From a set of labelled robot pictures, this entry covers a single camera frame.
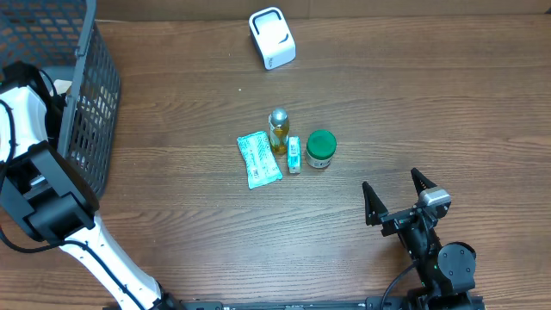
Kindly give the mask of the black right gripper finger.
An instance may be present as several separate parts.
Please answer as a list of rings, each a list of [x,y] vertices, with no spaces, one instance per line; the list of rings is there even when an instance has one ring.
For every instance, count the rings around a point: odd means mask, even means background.
[[[368,182],[362,183],[362,192],[365,201],[366,225],[380,225],[382,223],[382,218],[388,215],[386,206]]]
[[[429,178],[421,173],[417,168],[411,169],[412,181],[414,183],[417,194],[420,195],[422,191],[426,189],[432,189],[436,187]]]

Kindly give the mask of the small teal tissue pack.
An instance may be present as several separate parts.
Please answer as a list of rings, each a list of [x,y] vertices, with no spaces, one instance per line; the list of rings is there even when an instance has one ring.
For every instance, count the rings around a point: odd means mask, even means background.
[[[288,138],[288,170],[291,174],[301,173],[301,146],[298,136]]]

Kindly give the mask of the yellow liquid bottle silver cap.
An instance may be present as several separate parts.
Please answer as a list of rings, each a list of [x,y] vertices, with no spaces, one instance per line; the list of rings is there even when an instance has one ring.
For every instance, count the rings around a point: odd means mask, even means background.
[[[287,151],[290,121],[284,108],[276,108],[269,115],[269,142],[274,153]]]

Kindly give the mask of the teal snack packet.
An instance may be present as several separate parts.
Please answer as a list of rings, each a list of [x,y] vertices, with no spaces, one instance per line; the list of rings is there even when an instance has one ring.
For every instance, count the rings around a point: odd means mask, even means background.
[[[237,144],[245,162],[249,189],[282,179],[282,172],[271,151],[266,132],[259,131],[238,137]]]

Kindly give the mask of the beige Pantree snack pouch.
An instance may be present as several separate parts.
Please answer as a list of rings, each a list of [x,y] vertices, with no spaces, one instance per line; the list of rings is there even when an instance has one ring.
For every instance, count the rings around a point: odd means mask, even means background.
[[[53,88],[58,95],[66,93],[71,88],[71,85],[72,81],[69,80],[56,79],[53,82]]]

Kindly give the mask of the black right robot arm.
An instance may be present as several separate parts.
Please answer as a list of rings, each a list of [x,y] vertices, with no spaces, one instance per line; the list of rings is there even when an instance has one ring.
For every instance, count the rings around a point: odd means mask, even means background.
[[[366,224],[380,226],[384,237],[397,235],[412,260],[382,297],[367,299],[366,303],[379,309],[483,309],[483,299],[469,294],[475,288],[476,251],[463,242],[442,245],[436,235],[437,222],[451,205],[449,192],[416,168],[411,175],[418,200],[394,214],[388,212],[369,183],[362,184]],[[392,299],[391,292],[411,270],[417,271],[421,286]]]

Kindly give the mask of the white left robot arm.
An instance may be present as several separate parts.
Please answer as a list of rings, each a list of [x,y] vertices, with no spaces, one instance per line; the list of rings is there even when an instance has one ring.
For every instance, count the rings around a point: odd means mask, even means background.
[[[34,241],[35,248],[2,242],[35,254],[60,249],[78,260],[120,309],[181,309],[122,250],[99,214],[96,193],[55,149],[65,99],[34,65],[3,68],[1,84],[1,206]]]

